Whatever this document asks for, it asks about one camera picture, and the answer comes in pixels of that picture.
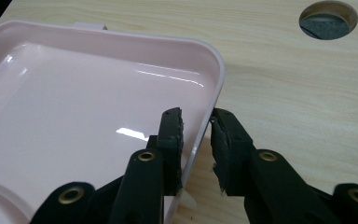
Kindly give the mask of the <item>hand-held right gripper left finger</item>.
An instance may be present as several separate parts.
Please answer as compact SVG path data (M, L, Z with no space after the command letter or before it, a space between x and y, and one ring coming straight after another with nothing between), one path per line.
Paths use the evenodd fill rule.
M182 188L183 129L179 107L162 113L158 134L131 155L108 224L163 224L164 198Z

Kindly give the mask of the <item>pink storage box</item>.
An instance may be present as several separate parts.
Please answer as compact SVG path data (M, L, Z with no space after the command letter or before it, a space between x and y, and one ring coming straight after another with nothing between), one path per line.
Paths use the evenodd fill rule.
M66 183L123 175L173 107L189 172L224 78L222 57L199 40L0 24L0 224L28 224Z

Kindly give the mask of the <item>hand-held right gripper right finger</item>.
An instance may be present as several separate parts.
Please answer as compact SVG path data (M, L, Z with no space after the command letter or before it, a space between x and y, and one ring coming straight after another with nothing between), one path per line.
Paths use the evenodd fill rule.
M244 198L251 224L340 224L281 154L255 148L233 113L216 108L210 122L213 171L220 189Z

